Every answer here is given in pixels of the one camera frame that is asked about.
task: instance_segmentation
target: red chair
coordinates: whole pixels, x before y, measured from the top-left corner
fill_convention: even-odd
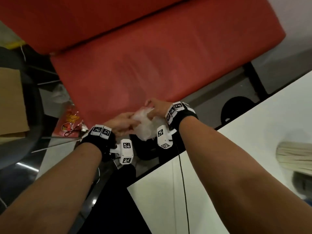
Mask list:
[[[58,53],[51,61],[89,126],[150,97],[178,101],[285,37],[267,0],[1,3],[8,27],[39,53]]]

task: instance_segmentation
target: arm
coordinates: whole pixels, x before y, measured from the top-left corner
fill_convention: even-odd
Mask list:
[[[139,122],[122,114],[104,125],[116,135],[130,133]],[[29,186],[0,216],[2,233],[67,233],[71,228],[101,162],[91,143],[72,153]]]
[[[154,115],[171,106],[155,101]],[[248,153],[198,121],[184,118],[179,132],[200,181],[230,233],[309,233],[312,209]]]

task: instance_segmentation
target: right hand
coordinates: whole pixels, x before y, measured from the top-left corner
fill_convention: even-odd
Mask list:
[[[163,117],[163,118],[166,118],[166,113],[168,111],[168,109],[172,106],[172,103],[170,102],[165,102],[165,101],[160,101],[156,98],[151,98],[151,99],[148,99],[146,102],[145,102],[145,106],[148,107],[148,106],[153,106],[154,109],[151,110],[148,114],[147,114],[147,117],[152,120],[155,116],[158,116],[158,117]]]

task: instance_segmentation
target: white tabletop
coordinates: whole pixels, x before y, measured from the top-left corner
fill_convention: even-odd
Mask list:
[[[312,143],[312,72],[219,130],[295,192],[291,171],[276,161],[281,141]],[[190,233],[228,233],[199,181],[187,153],[181,155]],[[153,234],[188,233],[178,157],[128,188]]]

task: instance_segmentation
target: white wall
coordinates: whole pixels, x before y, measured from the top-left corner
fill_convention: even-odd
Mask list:
[[[268,91],[312,70],[312,0],[269,0],[286,38],[252,61]]]

